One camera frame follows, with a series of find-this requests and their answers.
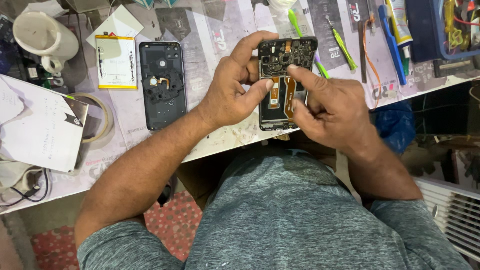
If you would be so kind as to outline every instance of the mug handle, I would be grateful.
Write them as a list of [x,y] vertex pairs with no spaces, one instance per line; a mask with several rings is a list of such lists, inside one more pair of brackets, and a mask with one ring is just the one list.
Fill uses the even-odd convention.
[[65,61],[59,60],[52,56],[42,56],[42,66],[43,68],[50,73],[57,73],[63,69],[63,64]]

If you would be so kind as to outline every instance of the orange flex cable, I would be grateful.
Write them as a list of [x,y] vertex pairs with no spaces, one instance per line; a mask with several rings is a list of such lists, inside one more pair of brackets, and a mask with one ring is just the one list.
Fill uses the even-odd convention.
[[366,42],[366,35],[367,35],[367,24],[368,22],[374,24],[375,23],[375,17],[373,16],[373,13],[370,14],[370,19],[365,21],[365,25],[363,26],[363,50],[365,51],[365,57],[367,58],[368,64],[373,70],[373,73],[375,73],[375,76],[377,77],[378,80],[378,99],[377,103],[375,104],[375,107],[373,108],[374,110],[378,106],[378,101],[380,100],[380,95],[382,94],[382,85],[380,83],[380,77],[378,76],[377,70],[375,69],[375,66],[373,65],[372,61],[370,61],[370,58],[368,57],[367,54],[367,42]]

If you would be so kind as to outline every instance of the work table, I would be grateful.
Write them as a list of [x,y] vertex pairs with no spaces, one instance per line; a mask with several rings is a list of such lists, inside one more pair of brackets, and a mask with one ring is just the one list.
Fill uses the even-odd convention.
[[[188,110],[194,108],[205,96],[212,80],[218,61],[229,55],[237,42],[249,33],[257,30],[278,32],[280,38],[294,37],[296,33],[289,24],[286,13],[275,12],[261,3],[250,0],[221,1],[220,6],[209,6],[204,1],[181,0],[173,9],[165,3],[155,3],[154,7],[147,10],[138,4],[125,5],[127,10],[144,26],[144,29],[135,38],[137,45],[143,41],[174,40],[182,45],[185,69],[185,89]],[[293,9],[299,15],[299,27],[306,35],[313,33],[319,40],[320,58],[331,77],[361,80],[360,67],[350,71],[345,59],[336,55],[335,48],[328,48],[333,36],[328,22],[323,20],[325,12],[335,24],[335,28],[342,32],[344,42],[357,65],[360,65],[360,51],[356,24],[351,22],[350,12],[345,2],[338,5],[332,1],[321,0],[312,4],[311,0],[297,1]],[[103,19],[107,17],[108,9],[100,10]],[[172,20],[182,21],[184,27],[189,28],[187,35],[179,35]],[[129,90],[99,90],[95,49],[85,41],[92,33],[89,19],[85,14],[62,16],[57,18],[64,25],[75,29],[78,38],[81,38],[78,54],[67,62],[61,72],[64,85],[61,91],[65,94],[72,92],[89,93],[100,99],[112,109],[114,126],[107,136],[88,144],[81,144],[80,157],[76,169],[70,173],[54,172],[50,174],[51,189],[42,201],[79,193],[88,190],[102,171],[106,169],[117,157],[126,150],[135,146],[152,133],[145,126],[145,113],[143,92],[139,76],[139,89]],[[445,78],[435,78],[432,62],[410,64],[407,76],[407,85],[400,86],[396,76],[393,61],[387,47],[381,27],[377,26],[374,36],[367,30],[367,50],[370,59],[375,64],[382,81],[382,91],[379,105],[394,103],[427,92],[435,91],[447,86],[472,80],[480,76],[480,71],[475,70],[470,74],[460,74]],[[365,100],[373,108],[378,97],[378,88],[375,76],[367,65],[367,84]],[[291,130],[278,130],[271,132],[261,131],[258,127],[258,109],[247,119],[233,126],[225,126],[202,139],[191,151],[184,161],[194,160],[212,155],[221,151],[241,147],[243,145],[259,142],[274,136],[289,133]],[[17,200],[18,195],[5,192],[1,195],[1,203],[6,204]],[[23,201],[10,208],[1,208],[0,213],[7,213],[31,206],[32,202]]]

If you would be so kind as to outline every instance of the blue plastic bag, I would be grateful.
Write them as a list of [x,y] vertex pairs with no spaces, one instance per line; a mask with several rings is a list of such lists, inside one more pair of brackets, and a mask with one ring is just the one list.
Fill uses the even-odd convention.
[[395,153],[403,153],[415,138],[415,121],[409,101],[385,105],[372,113],[375,113],[375,127],[385,144]]

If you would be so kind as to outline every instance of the heathered gray shirt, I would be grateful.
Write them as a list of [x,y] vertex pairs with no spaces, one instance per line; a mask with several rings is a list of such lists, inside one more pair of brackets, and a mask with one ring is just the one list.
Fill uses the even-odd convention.
[[92,269],[471,269],[422,201],[368,211],[312,156],[237,157],[182,263],[141,224],[103,228],[78,249]]

